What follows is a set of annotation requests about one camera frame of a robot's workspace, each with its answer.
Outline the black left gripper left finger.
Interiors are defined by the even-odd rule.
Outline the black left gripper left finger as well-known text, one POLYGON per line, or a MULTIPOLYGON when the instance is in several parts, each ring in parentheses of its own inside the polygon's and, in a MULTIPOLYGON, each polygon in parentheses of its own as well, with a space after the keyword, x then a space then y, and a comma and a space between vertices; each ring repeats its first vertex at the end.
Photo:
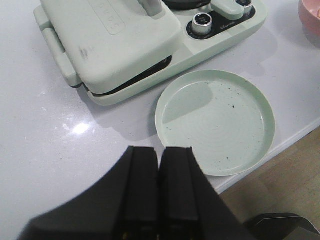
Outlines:
POLYGON ((29 221, 23 240, 155 240, 158 159, 129 146, 111 170, 69 202, 29 221))

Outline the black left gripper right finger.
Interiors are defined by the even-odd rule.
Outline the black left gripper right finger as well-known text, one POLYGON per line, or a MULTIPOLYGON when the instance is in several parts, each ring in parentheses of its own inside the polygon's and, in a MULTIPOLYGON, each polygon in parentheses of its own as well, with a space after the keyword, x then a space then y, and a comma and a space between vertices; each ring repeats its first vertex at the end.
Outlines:
POLYGON ((245 240, 239 223, 200 169, 191 148, 168 147, 159 170, 160 239, 245 240))

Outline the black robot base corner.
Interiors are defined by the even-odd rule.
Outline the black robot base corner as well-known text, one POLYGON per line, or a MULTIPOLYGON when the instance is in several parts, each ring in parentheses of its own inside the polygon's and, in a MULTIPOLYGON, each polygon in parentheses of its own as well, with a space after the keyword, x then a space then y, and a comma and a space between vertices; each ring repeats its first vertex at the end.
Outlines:
POLYGON ((257 240, 318 240, 320 231, 295 213, 265 213, 244 224, 257 240))

